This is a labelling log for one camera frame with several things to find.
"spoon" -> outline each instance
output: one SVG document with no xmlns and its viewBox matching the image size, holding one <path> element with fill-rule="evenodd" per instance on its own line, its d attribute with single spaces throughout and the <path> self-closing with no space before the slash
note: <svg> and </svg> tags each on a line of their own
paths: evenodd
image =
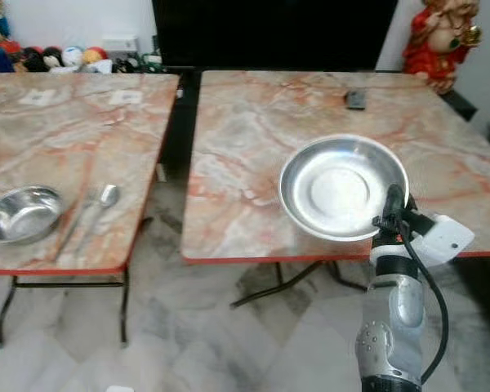
<svg viewBox="0 0 490 392">
<path fill-rule="evenodd" d="M 98 203 L 100 204 L 100 210 L 96 213 L 94 219 L 89 224 L 87 231 L 83 235 L 80 244 L 78 245 L 76 251 L 74 252 L 75 255 L 78 255 L 82 250 L 83 246 L 85 245 L 85 242 L 91 236 L 91 232 L 95 228 L 96 222 L 100 219 L 101 215 L 109 208 L 111 208 L 114 204 L 116 204 L 119 199 L 120 199 L 119 187 L 112 184 L 106 185 L 104 187 L 104 189 L 101 191 L 100 198 L 98 199 Z"/>
</svg>

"table leg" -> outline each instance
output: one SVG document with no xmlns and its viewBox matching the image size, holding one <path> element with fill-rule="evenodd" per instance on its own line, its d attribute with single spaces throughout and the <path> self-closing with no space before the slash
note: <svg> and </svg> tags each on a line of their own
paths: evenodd
<svg viewBox="0 0 490 392">
<path fill-rule="evenodd" d="M 276 267 L 276 279 L 278 280 L 278 284 L 283 284 L 283 272 L 281 270 L 281 263 L 276 263 L 274 266 Z"/>
<path fill-rule="evenodd" d="M 153 216 L 146 216 L 144 219 L 140 221 L 140 225 L 138 226 L 138 231 L 142 232 L 145 229 L 147 229 L 151 223 L 153 223 L 154 217 Z"/>
<path fill-rule="evenodd" d="M 129 268 L 123 271 L 123 296 L 122 307 L 120 308 L 120 338 L 122 341 L 122 347 L 127 347 L 127 303 L 129 299 Z"/>
<path fill-rule="evenodd" d="M 278 277 L 278 286 L 268 288 L 266 290 L 262 290 L 261 292 L 255 292 L 254 294 L 251 294 L 250 296 L 246 296 L 242 298 L 241 300 L 235 301 L 232 304 L 230 304 L 231 308 L 237 308 L 241 305 L 245 305 L 248 302 L 257 300 L 259 298 L 263 298 L 264 296 L 270 296 L 272 294 L 275 294 L 277 292 L 282 292 L 283 290 L 287 290 L 288 288 L 294 286 L 295 284 L 299 283 L 303 278 L 314 272 L 323 262 L 322 261 L 315 261 L 311 265 L 309 265 L 307 268 L 303 269 L 298 275 L 296 275 L 294 278 L 287 280 L 285 283 L 283 283 L 283 276 L 281 276 L 281 267 L 279 263 L 276 263 L 276 276 Z"/>
<path fill-rule="evenodd" d="M 3 303 L 2 310 L 0 310 L 0 349 L 3 347 L 3 322 L 4 319 L 6 318 L 7 311 L 9 310 L 9 306 L 13 301 L 13 297 L 15 296 L 17 281 L 18 281 L 18 277 L 13 276 L 11 279 L 9 294 L 7 294 L 6 301 Z"/>
<path fill-rule="evenodd" d="M 339 284 L 342 284 L 343 286 L 347 286 L 347 287 L 350 287 L 350 288 L 355 288 L 356 290 L 360 290 L 362 292 L 367 291 L 367 288 L 365 286 L 363 286 L 361 284 L 358 284 L 358 283 L 355 283 L 355 282 L 350 282 L 348 280 L 343 279 L 343 277 L 341 276 L 340 267 L 339 267 L 339 265 L 337 264 L 336 261 L 331 261 L 331 262 L 328 262 L 328 263 L 325 263 L 325 264 L 327 265 L 327 269 L 328 269 L 329 274 Z"/>
</svg>

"white wall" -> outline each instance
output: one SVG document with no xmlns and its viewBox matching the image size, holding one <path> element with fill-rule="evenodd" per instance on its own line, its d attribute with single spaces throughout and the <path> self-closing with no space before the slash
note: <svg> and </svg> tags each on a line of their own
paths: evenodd
<svg viewBox="0 0 490 392">
<path fill-rule="evenodd" d="M 483 42 L 459 68 L 456 89 L 479 108 L 472 125 L 487 135 L 487 122 L 490 120 L 490 0 L 481 0 L 481 11 L 476 21 L 483 28 Z"/>
<path fill-rule="evenodd" d="M 410 24 L 413 17 L 424 8 L 425 5 L 421 0 L 399 0 L 377 61 L 377 70 L 401 70 L 403 67 L 403 51 L 410 37 Z"/>
<path fill-rule="evenodd" d="M 101 46 L 104 34 L 130 33 L 151 51 L 151 0 L 5 0 L 13 38 L 22 47 Z"/>
</svg>

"black metal table leg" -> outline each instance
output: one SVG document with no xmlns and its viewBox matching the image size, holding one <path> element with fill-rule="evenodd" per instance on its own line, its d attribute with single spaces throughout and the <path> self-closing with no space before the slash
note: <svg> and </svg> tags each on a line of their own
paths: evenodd
<svg viewBox="0 0 490 392">
<path fill-rule="evenodd" d="M 153 216 L 147 216 L 144 219 L 141 220 L 140 225 L 138 226 L 138 230 L 140 232 L 144 231 L 147 229 L 151 223 L 153 223 L 154 217 Z"/>
<path fill-rule="evenodd" d="M 356 290 L 360 290 L 362 292 L 367 291 L 367 288 L 361 284 L 344 280 L 343 277 L 341 276 L 340 267 L 336 261 L 331 261 L 326 264 L 327 264 L 328 272 L 334 278 L 334 280 L 339 284 L 342 284 L 343 286 L 347 286 L 350 288 L 355 288 Z"/>
<path fill-rule="evenodd" d="M 298 275 L 296 275 L 294 278 L 287 280 L 285 283 L 283 283 L 283 278 L 281 277 L 281 268 L 279 263 L 276 263 L 276 274 L 278 276 L 278 281 L 280 278 L 282 278 L 281 284 L 278 286 L 268 288 L 266 290 L 262 290 L 261 292 L 255 292 L 254 294 L 251 294 L 250 296 L 246 296 L 245 298 L 242 298 L 241 300 L 235 301 L 232 304 L 230 304 L 230 307 L 232 308 L 237 308 L 241 305 L 245 305 L 248 302 L 257 300 L 259 298 L 263 298 L 264 296 L 270 296 L 272 294 L 275 294 L 277 292 L 282 292 L 283 290 L 287 290 L 288 288 L 294 286 L 295 284 L 299 283 L 303 278 L 311 274 L 313 271 L 315 271 L 323 262 L 322 261 L 315 261 L 311 265 L 309 265 L 307 268 L 303 269 Z"/>
<path fill-rule="evenodd" d="M 127 303 L 129 299 L 129 268 L 123 271 L 123 296 L 122 307 L 120 308 L 120 338 L 122 347 L 127 347 Z"/>
<path fill-rule="evenodd" d="M 122 272 L 122 282 L 69 282 L 69 283 L 21 283 L 18 282 L 18 277 L 13 276 L 11 280 L 11 288 L 7 295 L 6 301 L 0 311 L 0 348 L 4 345 L 3 338 L 3 323 L 7 315 L 7 310 L 13 301 L 17 288 L 71 288 L 71 287 L 123 287 L 122 306 L 120 308 L 120 335 L 122 346 L 127 345 L 127 303 L 129 299 L 129 269 L 128 267 Z"/>
<path fill-rule="evenodd" d="M 3 347 L 3 322 L 6 318 L 9 306 L 13 301 L 13 297 L 15 296 L 17 281 L 18 277 L 13 276 L 11 279 L 11 287 L 9 288 L 9 293 L 7 294 L 6 301 L 3 303 L 2 310 L 0 310 L 0 349 Z"/>
<path fill-rule="evenodd" d="M 278 284 L 283 284 L 283 272 L 281 270 L 281 263 L 276 263 L 275 268 L 276 268 L 276 279 L 278 280 Z"/>
</svg>

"fork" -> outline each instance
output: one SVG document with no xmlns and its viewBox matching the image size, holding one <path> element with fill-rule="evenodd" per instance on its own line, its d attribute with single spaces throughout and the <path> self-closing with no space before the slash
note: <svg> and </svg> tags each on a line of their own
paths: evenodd
<svg viewBox="0 0 490 392">
<path fill-rule="evenodd" d="M 58 257 L 60 257 L 61 253 L 63 252 L 70 238 L 73 236 L 73 233 L 76 230 L 76 227 L 78 226 L 78 222 L 80 221 L 80 219 L 82 219 L 83 213 L 95 202 L 95 200 L 96 200 L 96 190 L 94 188 L 88 188 L 87 194 L 83 199 L 82 205 L 78 209 L 78 212 L 73 220 L 73 223 L 69 225 L 69 229 L 65 233 L 64 239 L 62 240 L 60 246 L 58 247 L 58 251 L 56 251 L 55 262 L 58 260 Z"/>
</svg>

